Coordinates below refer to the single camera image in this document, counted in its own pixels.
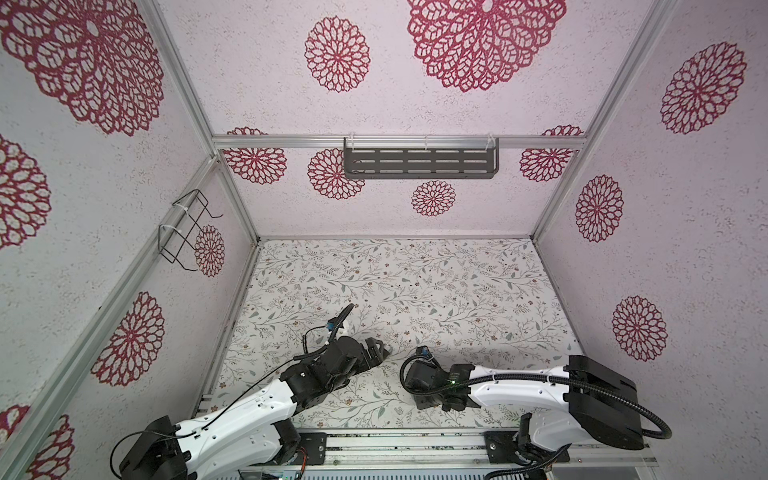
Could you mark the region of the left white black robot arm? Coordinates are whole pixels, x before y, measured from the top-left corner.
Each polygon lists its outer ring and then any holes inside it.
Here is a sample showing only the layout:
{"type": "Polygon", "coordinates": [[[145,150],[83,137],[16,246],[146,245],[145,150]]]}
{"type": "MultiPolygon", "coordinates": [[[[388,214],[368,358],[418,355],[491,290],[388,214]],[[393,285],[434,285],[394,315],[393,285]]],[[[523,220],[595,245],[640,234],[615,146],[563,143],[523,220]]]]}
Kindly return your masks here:
{"type": "Polygon", "coordinates": [[[389,355],[378,339],[342,336],[218,413],[178,423],[168,416],[154,420],[133,434],[136,442],[113,473],[121,479],[214,479],[248,465],[286,463],[301,441],[292,418],[389,355]]]}

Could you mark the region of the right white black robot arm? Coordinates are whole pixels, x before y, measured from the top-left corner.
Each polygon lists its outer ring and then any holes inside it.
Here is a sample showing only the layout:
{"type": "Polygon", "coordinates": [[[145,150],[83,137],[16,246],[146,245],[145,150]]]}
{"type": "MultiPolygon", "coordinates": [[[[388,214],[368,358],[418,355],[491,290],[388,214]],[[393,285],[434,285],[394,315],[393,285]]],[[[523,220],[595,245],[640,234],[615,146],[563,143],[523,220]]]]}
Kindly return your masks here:
{"type": "Polygon", "coordinates": [[[524,467],[553,463],[571,445],[586,440],[640,451],[648,439],[672,436],[671,427],[639,403],[632,380],[584,355],[544,370],[473,364],[445,369],[421,346],[401,365],[399,380],[420,410],[525,408],[512,447],[514,462],[524,467]]]}

